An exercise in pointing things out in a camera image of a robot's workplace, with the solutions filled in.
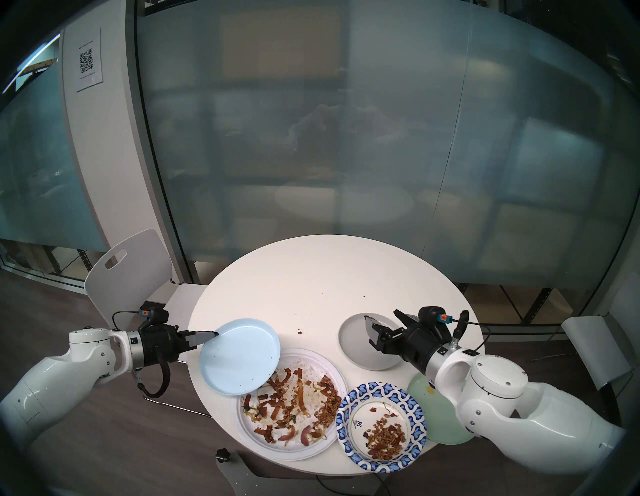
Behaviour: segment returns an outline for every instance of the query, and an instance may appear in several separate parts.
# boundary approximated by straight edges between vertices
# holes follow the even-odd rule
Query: blue patterned paper bowl
[[[385,414],[403,427],[406,442],[391,460],[374,460],[368,454],[365,432]],[[411,465],[427,442],[427,424],[422,408],[409,393],[391,384],[368,382],[359,385],[342,399],[335,416],[338,440],[345,454],[360,468],[378,474],[390,474]]]

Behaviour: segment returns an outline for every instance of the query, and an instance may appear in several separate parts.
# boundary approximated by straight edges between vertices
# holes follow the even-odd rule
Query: round table
[[[189,330],[213,331],[235,319],[260,319],[277,332],[282,349],[311,349],[329,359],[349,390],[372,381],[406,388],[417,374],[412,365],[401,362],[380,372],[361,369],[342,352],[338,330],[349,317],[367,312],[386,316],[400,327],[395,309],[415,315],[432,305],[453,316],[468,310],[470,321],[477,322],[449,279],[404,250],[361,237],[304,236],[263,246],[222,271],[198,300]],[[482,339],[480,328],[469,326],[460,344],[475,348]],[[214,420],[241,441],[233,421],[237,398],[221,395],[204,382],[198,366],[200,348],[188,353],[193,386]],[[428,440],[423,452],[435,445]],[[347,458],[338,442],[307,460],[272,461],[328,476],[366,473]]]

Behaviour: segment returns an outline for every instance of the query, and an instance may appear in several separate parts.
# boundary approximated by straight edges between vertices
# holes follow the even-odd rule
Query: chair seat
[[[562,328],[598,390],[632,370],[604,318],[571,317],[564,321]]]
[[[206,288],[207,286],[202,284],[180,284],[164,306],[164,309],[169,312],[167,323],[178,326],[180,331],[188,330],[193,309]],[[186,363],[186,353],[181,353],[178,361]]]

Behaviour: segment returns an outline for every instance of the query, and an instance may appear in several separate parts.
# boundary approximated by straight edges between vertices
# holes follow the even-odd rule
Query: black knob
[[[229,461],[231,460],[231,453],[227,451],[227,448],[219,449],[216,453],[216,460],[218,460],[220,463]]]

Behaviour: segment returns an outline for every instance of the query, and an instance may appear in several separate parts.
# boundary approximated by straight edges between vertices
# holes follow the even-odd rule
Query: crumb
[[[338,411],[342,398],[338,395],[338,392],[333,386],[333,381],[329,377],[324,376],[318,385],[328,390],[328,396],[316,412],[317,420],[314,422],[314,427],[322,424],[325,428],[328,428],[335,420],[335,414]]]

